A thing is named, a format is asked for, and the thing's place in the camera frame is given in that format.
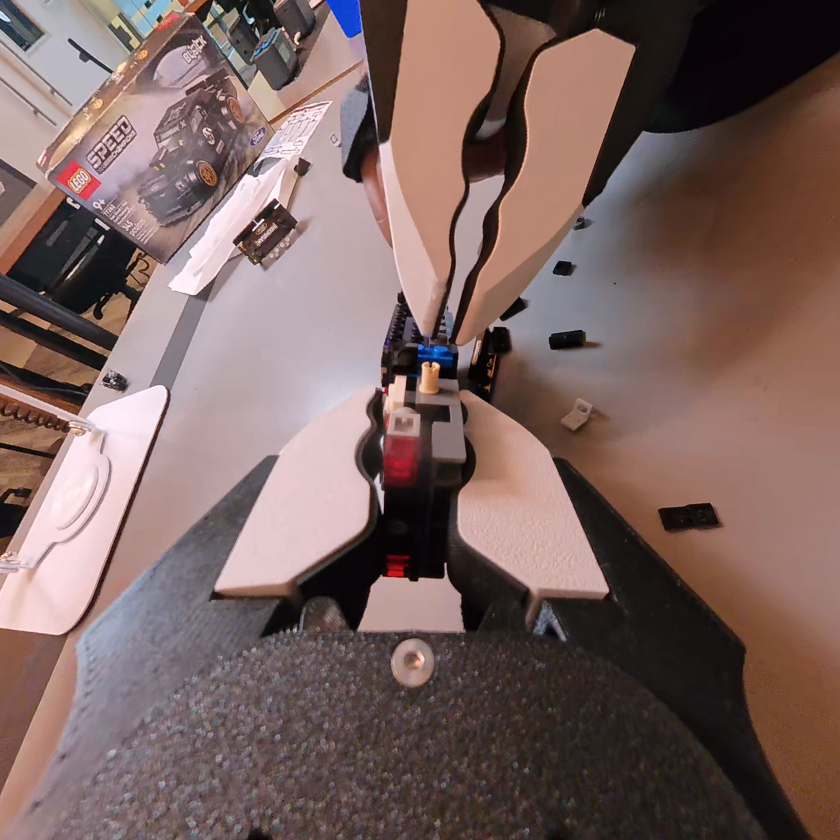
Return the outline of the black stickered lego panel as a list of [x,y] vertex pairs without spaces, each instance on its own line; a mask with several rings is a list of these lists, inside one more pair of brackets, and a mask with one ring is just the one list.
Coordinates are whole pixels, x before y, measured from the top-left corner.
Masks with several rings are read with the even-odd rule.
[[252,265],[262,266],[288,248],[297,228],[297,219],[277,199],[271,199],[234,238],[234,247]]

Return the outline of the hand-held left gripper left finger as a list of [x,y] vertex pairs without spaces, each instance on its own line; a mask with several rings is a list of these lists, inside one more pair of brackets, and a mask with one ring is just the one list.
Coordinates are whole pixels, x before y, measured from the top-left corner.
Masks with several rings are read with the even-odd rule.
[[375,573],[357,546],[378,513],[361,454],[374,429],[373,385],[315,416],[279,452],[213,593],[278,597],[301,606],[325,595],[357,628]]

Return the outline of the lego car model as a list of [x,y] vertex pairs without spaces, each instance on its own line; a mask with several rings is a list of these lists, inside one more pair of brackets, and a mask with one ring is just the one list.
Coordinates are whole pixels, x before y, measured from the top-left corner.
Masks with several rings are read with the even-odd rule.
[[454,345],[452,321],[445,310],[432,336],[423,336],[405,293],[397,293],[381,353],[384,577],[445,577],[449,513],[465,482],[467,409],[458,364],[418,364],[417,345]]

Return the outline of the lego set box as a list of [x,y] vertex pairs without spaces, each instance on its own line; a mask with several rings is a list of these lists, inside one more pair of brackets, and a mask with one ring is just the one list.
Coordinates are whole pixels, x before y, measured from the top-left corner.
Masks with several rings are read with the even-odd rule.
[[89,97],[37,166],[164,264],[273,133],[197,16],[171,13]]

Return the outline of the black office chair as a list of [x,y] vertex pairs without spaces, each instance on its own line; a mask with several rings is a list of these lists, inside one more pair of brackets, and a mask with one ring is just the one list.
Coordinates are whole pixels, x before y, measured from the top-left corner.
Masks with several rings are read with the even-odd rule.
[[145,253],[132,245],[126,249],[100,248],[80,271],[70,308],[77,314],[92,310],[93,318],[101,320],[103,309],[110,299],[124,295],[129,299],[132,311],[141,292],[130,286],[129,278],[141,261],[149,266]]

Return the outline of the long black lego plate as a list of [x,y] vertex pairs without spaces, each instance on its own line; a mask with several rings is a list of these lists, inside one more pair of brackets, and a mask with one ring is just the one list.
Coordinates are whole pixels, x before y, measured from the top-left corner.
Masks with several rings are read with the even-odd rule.
[[499,358],[493,330],[486,329],[475,340],[467,370],[467,389],[486,403],[492,403]]

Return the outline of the white printed paper sheet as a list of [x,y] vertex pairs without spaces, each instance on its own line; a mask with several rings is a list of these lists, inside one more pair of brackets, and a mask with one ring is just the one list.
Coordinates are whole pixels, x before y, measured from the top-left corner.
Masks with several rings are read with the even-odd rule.
[[257,162],[288,161],[299,156],[331,105],[331,101],[320,101],[293,111],[275,132]]

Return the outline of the black metal stand pole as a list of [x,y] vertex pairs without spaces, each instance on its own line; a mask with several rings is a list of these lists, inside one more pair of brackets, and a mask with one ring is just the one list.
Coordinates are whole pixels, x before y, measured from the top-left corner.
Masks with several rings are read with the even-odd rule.
[[[1,301],[11,305],[16,310],[21,310],[47,322],[52,327],[57,327],[79,339],[95,344],[101,349],[113,350],[118,340],[118,336],[114,333],[70,311],[50,298],[39,295],[5,274],[1,275]],[[15,317],[9,311],[1,310],[1,325],[18,336],[34,341],[40,347],[61,354],[93,370],[101,371],[108,363],[106,355],[95,351],[86,344],[73,341],[56,331],[39,327],[39,325],[25,318]]]

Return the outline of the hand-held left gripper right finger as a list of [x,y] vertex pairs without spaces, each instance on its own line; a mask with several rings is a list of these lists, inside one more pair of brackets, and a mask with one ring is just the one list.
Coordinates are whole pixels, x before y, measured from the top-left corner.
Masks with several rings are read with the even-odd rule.
[[499,600],[530,622],[545,600],[603,600],[608,583],[549,450],[477,395],[461,395],[474,460],[454,503],[448,578],[466,626]]

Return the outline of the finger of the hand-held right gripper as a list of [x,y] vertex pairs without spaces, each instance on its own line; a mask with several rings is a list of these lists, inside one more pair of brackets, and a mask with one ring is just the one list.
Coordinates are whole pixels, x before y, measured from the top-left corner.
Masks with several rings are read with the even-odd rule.
[[594,28],[534,55],[511,99],[505,181],[465,281],[456,344],[508,310],[580,215],[634,53],[634,45]]
[[397,272],[419,332],[436,331],[454,276],[464,151],[494,87],[501,36],[475,1],[410,1],[380,161]]

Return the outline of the person's right hand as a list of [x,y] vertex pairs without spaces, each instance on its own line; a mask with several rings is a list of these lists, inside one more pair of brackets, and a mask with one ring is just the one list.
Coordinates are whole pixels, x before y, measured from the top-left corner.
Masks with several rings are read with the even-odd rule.
[[[468,183],[485,181],[503,172],[506,147],[503,132],[499,131],[484,140],[467,146],[464,154],[465,173]],[[392,247],[392,231],[386,207],[385,191],[382,182],[382,165],[378,144],[373,141],[360,162],[361,183],[364,194],[372,211],[375,223],[386,243]]]

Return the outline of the flat black lego plate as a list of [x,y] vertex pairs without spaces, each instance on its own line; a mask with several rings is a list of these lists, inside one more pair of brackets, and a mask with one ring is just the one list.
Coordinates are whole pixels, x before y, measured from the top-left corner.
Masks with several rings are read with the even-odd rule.
[[671,533],[709,530],[721,527],[721,521],[709,502],[690,503],[679,507],[662,507],[658,516],[664,530]]

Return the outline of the white book stand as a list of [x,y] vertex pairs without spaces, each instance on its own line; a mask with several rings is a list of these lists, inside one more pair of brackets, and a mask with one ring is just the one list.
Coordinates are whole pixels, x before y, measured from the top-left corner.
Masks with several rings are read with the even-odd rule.
[[168,406],[155,385],[69,420],[69,447],[18,547],[2,556],[1,628],[63,636],[87,612]]

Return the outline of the blue plastic bin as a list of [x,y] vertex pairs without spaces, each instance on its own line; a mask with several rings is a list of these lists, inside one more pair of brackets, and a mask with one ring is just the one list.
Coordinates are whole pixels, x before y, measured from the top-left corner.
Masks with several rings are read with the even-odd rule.
[[361,33],[361,2],[359,0],[328,0],[325,3],[348,39]]

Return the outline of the white numbered paper bag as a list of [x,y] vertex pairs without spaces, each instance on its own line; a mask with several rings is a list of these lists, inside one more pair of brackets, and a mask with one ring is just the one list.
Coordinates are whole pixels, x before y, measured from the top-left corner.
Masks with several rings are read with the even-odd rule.
[[270,159],[263,162],[257,175],[244,175],[213,212],[206,232],[191,248],[185,267],[170,281],[169,288],[189,296],[203,290],[234,254],[240,254],[235,238],[253,227],[270,202],[289,207],[299,165],[308,168],[308,162],[299,155]]

